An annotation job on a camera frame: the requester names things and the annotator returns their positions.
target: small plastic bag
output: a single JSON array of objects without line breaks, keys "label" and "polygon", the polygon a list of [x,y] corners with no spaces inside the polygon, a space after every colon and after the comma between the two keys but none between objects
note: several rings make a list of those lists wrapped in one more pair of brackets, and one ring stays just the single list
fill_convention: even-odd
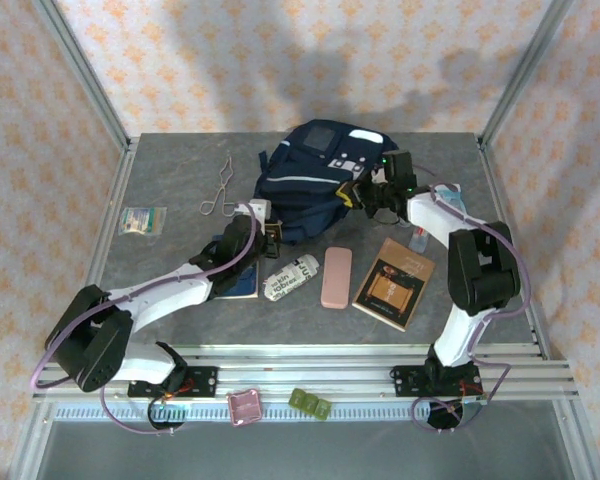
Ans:
[{"label": "small plastic bag", "polygon": [[139,233],[154,236],[162,233],[167,207],[125,208],[120,215],[118,235]]}]

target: navy blue backpack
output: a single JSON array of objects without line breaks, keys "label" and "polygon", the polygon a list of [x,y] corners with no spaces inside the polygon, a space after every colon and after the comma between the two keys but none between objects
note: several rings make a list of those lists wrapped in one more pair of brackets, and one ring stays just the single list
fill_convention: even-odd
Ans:
[{"label": "navy blue backpack", "polygon": [[270,159],[260,153],[262,174],[253,197],[271,202],[271,221],[281,222],[283,243],[324,232],[349,208],[336,195],[343,183],[379,164],[398,146],[386,135],[332,120],[296,127]]}]

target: gray floor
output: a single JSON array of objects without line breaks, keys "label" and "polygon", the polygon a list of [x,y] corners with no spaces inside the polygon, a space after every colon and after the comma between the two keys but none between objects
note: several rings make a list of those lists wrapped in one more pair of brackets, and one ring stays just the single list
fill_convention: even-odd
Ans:
[{"label": "gray floor", "polygon": [[[460,183],[468,212],[495,220],[496,211],[473,135],[454,133],[391,134],[407,148],[414,162],[435,170],[445,181]],[[123,207],[168,208],[164,231],[158,237],[115,236],[101,286],[120,288],[167,273],[200,252],[212,235],[222,233],[227,219],[216,212],[204,217],[200,202],[213,199],[218,172],[227,152],[235,175],[228,201],[249,200],[259,173],[257,153],[272,152],[283,133],[262,134],[148,134],[143,135],[125,192]],[[418,175],[421,183],[432,179]],[[390,212],[380,215],[392,219]],[[304,253],[321,263],[329,246],[353,250],[351,295],[360,286],[373,258],[388,236],[407,245],[412,228],[383,226],[362,212],[347,218],[319,239],[284,247],[278,260],[263,259],[261,280]],[[433,277],[405,333],[349,307],[320,306],[321,274],[277,303],[262,295],[252,300],[215,300],[174,313],[149,326],[147,340],[172,344],[404,344],[431,343],[442,332],[451,300],[446,287],[446,250],[430,239],[425,256],[436,262]],[[526,317],[489,326],[483,342],[530,342]]]},{"label": "gray floor", "polygon": [[550,402],[495,402],[452,434],[411,422],[200,423],[155,438],[56,422],[38,480],[569,480]]}]

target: brown book cover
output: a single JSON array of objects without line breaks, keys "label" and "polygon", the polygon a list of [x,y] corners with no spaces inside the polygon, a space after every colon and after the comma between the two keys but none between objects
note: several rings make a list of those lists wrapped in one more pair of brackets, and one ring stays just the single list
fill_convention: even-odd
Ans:
[{"label": "brown book cover", "polygon": [[387,238],[353,306],[404,332],[434,267],[428,258]]}]

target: blue notebook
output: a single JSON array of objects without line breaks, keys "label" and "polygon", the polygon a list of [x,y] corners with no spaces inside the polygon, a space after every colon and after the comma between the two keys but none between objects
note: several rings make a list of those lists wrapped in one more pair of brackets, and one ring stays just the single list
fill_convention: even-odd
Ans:
[{"label": "blue notebook", "polygon": [[[214,235],[213,240],[220,240],[222,235]],[[258,262],[247,268],[237,283],[216,298],[258,298]]]}]

